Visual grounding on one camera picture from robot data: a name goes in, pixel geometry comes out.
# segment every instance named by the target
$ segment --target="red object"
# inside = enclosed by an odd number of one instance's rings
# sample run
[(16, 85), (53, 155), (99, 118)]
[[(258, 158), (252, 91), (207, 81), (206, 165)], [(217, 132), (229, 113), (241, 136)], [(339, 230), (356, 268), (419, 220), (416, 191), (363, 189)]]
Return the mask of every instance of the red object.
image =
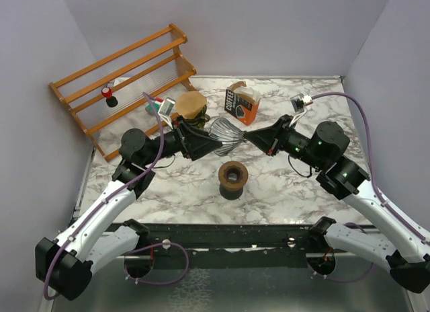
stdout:
[(108, 87), (105, 87), (101, 90), (101, 94), (106, 98), (112, 98), (112, 90)]

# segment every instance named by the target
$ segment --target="red and black object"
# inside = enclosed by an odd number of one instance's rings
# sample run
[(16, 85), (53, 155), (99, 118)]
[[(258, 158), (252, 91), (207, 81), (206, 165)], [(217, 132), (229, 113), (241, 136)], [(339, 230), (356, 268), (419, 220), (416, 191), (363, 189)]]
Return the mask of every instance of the red and black object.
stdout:
[(118, 105), (118, 99), (116, 99), (116, 97), (114, 95), (112, 95), (112, 90), (108, 87), (104, 87), (101, 90), (101, 94), (103, 95), (103, 97), (106, 100), (106, 104), (110, 107), (113, 108), (115, 106)]

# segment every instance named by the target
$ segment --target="wall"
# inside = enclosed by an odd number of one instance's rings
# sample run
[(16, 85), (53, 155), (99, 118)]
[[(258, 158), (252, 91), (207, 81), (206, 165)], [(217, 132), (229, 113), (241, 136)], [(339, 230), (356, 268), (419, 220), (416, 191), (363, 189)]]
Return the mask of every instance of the wall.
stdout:
[(0, 310), (37, 311), (34, 247), (71, 217), (90, 145), (48, 89), (92, 63), (62, 0), (0, 0)]
[(168, 23), (201, 75), (344, 75), (386, 0), (64, 0), (97, 59)]
[[(345, 91), (368, 115), (382, 191), (427, 230), (429, 6), (430, 0), (390, 0), (345, 80)], [(363, 137), (359, 114), (352, 109)], [(430, 302), (430, 290), (427, 298)]]

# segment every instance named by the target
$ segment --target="marble table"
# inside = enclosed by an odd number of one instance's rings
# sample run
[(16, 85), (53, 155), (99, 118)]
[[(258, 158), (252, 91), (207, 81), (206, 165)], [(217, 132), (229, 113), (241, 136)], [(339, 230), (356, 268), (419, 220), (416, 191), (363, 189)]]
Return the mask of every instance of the marble table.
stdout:
[[(247, 84), (263, 95), (255, 121), (245, 126), (224, 111), (225, 88), (237, 78), (195, 77), (193, 85), (208, 98), (208, 114), (211, 121), (217, 117), (228, 118), (239, 128), (251, 130), (273, 124), (282, 114), (292, 114), (289, 97), (297, 93), (314, 95), (327, 91), (343, 91), (340, 78), (328, 79), (247, 79)], [(173, 88), (164, 93), (176, 98), (184, 89)], [(141, 110), (117, 121), (110, 132), (100, 139), (118, 145), (120, 136), (131, 126), (146, 128), (149, 115)], [(311, 111), (299, 121), (297, 130), (312, 136), (316, 125), (323, 120), (338, 122), (351, 139), (346, 155), (366, 168), (361, 145), (342, 97), (326, 97), (312, 105)], [(172, 159), (164, 159), (159, 165), (167, 165)], [(249, 180), (238, 200), (225, 200), (218, 187), (218, 169), (227, 161), (240, 161), (249, 172)], [(109, 182), (120, 158), (107, 163), (96, 153), (81, 203), (81, 214), (97, 199)], [(308, 167), (292, 160), (298, 171)], [(339, 222), (368, 223), (355, 209), (348, 207), (334, 196), (327, 194), (315, 181), (300, 177), (288, 165), (287, 154), (268, 157), (251, 143), (243, 143), (231, 154), (219, 157), (213, 153), (192, 162), (180, 154), (167, 169), (158, 169), (145, 193), (115, 222), (136, 219), (143, 223), (216, 223), (216, 224), (308, 224), (321, 216)]]

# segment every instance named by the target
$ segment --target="box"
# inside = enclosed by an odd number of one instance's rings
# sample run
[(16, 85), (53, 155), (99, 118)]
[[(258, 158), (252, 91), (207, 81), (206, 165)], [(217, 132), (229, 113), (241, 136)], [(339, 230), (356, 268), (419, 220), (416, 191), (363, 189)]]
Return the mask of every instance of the box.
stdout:
[(239, 81), (226, 89), (224, 109), (245, 125), (250, 125), (257, 115), (261, 94), (247, 83)]

